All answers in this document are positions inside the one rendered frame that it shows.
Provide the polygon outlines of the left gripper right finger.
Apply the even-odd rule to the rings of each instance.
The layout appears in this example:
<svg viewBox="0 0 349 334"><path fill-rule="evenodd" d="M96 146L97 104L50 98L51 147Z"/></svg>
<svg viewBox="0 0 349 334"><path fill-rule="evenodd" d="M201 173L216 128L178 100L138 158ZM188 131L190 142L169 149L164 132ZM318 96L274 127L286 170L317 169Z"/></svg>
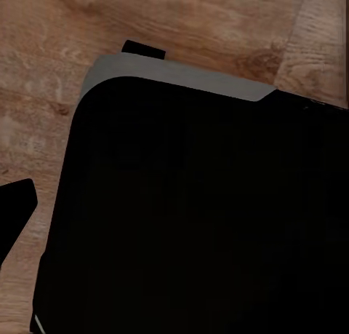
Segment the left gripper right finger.
<svg viewBox="0 0 349 334"><path fill-rule="evenodd" d="M333 178L327 190L326 204L349 236L349 181Z"/></svg>

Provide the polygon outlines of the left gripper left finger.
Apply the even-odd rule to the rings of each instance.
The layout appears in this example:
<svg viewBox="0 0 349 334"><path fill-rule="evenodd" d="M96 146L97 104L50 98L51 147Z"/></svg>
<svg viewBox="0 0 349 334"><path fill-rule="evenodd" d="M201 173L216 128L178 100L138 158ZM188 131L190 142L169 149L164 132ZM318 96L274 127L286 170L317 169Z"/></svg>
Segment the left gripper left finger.
<svg viewBox="0 0 349 334"><path fill-rule="evenodd" d="M0 266L37 205L32 179L0 186Z"/></svg>

